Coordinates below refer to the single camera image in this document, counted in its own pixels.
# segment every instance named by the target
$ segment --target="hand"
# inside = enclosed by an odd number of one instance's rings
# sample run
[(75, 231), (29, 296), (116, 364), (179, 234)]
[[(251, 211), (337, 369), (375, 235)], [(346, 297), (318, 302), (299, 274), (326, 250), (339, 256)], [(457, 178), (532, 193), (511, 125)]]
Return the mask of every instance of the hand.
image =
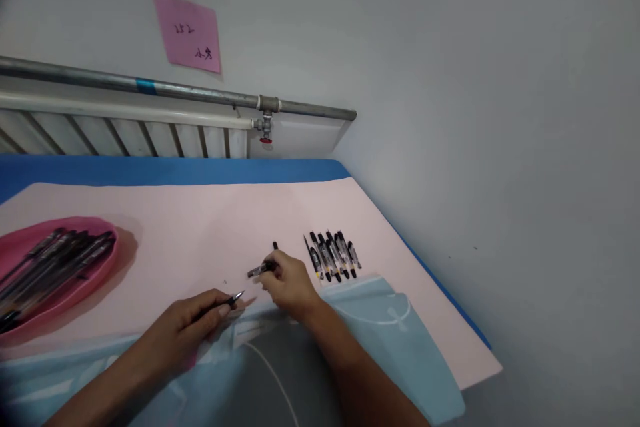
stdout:
[(201, 310), (230, 297), (212, 289), (173, 302), (117, 362), (144, 383), (163, 382), (182, 373), (200, 343), (220, 326), (231, 307), (223, 304), (198, 319)]
[(278, 264), (273, 272), (258, 277), (262, 288), (271, 294), (275, 304), (286, 310), (298, 322), (305, 323), (308, 315), (323, 303), (313, 288), (305, 264), (289, 257), (281, 250), (274, 250), (265, 260)]

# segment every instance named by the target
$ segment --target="pink paper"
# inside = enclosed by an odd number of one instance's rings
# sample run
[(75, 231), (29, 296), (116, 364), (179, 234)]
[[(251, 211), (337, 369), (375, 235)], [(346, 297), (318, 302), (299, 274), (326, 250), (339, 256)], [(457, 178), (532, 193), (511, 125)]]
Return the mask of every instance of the pink paper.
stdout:
[(220, 73), (214, 10), (186, 0), (153, 0), (169, 62)]
[(303, 234), (341, 229), (362, 263), (358, 278), (377, 273), (407, 294), (460, 389), (502, 369), (352, 178), (159, 187), (36, 183), (0, 205), (0, 234), (70, 215), (97, 216), (119, 228), (123, 267), (72, 308), (62, 325), (3, 350), (5, 358), (142, 332), (174, 300), (208, 288), (245, 290), (243, 299), (255, 298), (256, 306), (268, 302), (247, 271), (260, 264), (274, 240), (305, 262), (321, 288)]

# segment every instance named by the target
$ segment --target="pipe fitting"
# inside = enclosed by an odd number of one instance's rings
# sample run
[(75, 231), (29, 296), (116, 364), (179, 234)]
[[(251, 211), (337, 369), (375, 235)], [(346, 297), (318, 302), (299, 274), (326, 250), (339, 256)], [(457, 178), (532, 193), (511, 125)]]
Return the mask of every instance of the pipe fitting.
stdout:
[(262, 115), (262, 138), (260, 141), (262, 143), (271, 143), (271, 110), (267, 110)]

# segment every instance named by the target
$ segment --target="metal pipe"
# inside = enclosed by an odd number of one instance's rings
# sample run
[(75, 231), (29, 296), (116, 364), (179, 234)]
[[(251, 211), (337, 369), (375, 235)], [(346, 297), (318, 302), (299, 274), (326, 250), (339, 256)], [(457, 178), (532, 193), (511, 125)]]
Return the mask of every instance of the metal pipe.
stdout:
[(280, 111), (349, 121), (355, 120), (357, 115), (355, 110), (279, 100), (276, 97), (265, 97), (262, 95), (244, 95), (242, 93), (222, 90), (190, 87), (189, 85), (181, 85), (179, 83), (142, 79), (129, 77), (127, 75), (117, 75), (115, 73), (64, 67), (51, 63), (2, 56), (0, 56), (0, 75), (66, 83), (68, 85), (80, 85), (82, 87), (142, 93), (145, 95), (158, 95), (160, 97), (206, 103), (218, 103), (222, 105), (232, 105), (233, 107), (257, 108), (258, 110), (272, 111), (274, 113)]

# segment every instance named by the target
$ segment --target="pink sheet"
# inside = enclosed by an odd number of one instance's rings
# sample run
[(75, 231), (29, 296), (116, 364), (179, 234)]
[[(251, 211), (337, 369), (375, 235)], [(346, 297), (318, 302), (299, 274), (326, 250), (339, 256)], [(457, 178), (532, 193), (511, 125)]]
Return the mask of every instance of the pink sheet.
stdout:
[(246, 273), (269, 253), (273, 240), (302, 259), (316, 281), (302, 236), (342, 229), (357, 249), (359, 276), (377, 272), (408, 295), (461, 389), (502, 369), (351, 178), (161, 187), (34, 184), (0, 205), (0, 234), (71, 215), (99, 216), (119, 227), (124, 267), (55, 330), (5, 355), (141, 332), (173, 300), (207, 288), (246, 289), (244, 298), (266, 302), (267, 294)]

